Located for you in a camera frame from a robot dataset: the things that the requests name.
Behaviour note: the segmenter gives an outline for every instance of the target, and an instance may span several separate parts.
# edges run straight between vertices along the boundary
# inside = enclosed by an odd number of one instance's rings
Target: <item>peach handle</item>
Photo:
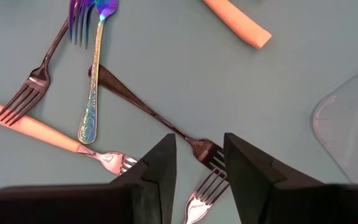
[[[261,49],[272,35],[261,28],[228,0],[204,0],[204,2],[230,27],[241,39]]]
[[[61,147],[63,149],[69,150],[71,152],[77,152],[80,143],[72,140],[71,138],[65,136],[64,134],[48,127],[47,125],[30,118],[29,116],[24,116],[18,122],[12,126],[8,126],[4,122],[0,121],[0,125],[18,131],[22,134],[26,134],[33,138],[39,139],[41,141],[53,144],[55,146]]]

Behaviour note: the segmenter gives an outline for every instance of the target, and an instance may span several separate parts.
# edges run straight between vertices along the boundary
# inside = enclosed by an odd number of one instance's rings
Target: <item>gold ornate handle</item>
[[[91,83],[89,85],[89,94],[86,101],[84,115],[78,130],[78,139],[83,144],[92,143],[96,139],[98,127],[98,79],[99,79],[99,58],[100,48],[103,36],[104,20],[99,21],[96,42],[94,45],[94,54],[92,62]]]

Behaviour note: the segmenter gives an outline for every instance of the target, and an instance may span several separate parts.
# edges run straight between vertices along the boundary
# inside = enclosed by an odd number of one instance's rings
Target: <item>teal table surface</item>
[[[313,136],[322,97],[358,72],[358,1],[235,0],[273,34],[253,49],[200,0],[121,0],[105,25],[101,64],[136,95],[196,138],[223,144],[232,132],[323,182],[347,182]],[[38,67],[68,14],[68,0],[0,0],[0,104]],[[98,17],[93,14],[91,46]],[[88,50],[62,40],[52,84],[30,115],[76,139],[88,91]],[[105,89],[91,148],[141,158],[165,126]],[[208,173],[177,138],[172,223]],[[114,175],[88,157],[0,126],[0,187],[106,183]],[[230,190],[200,223],[240,223]]]

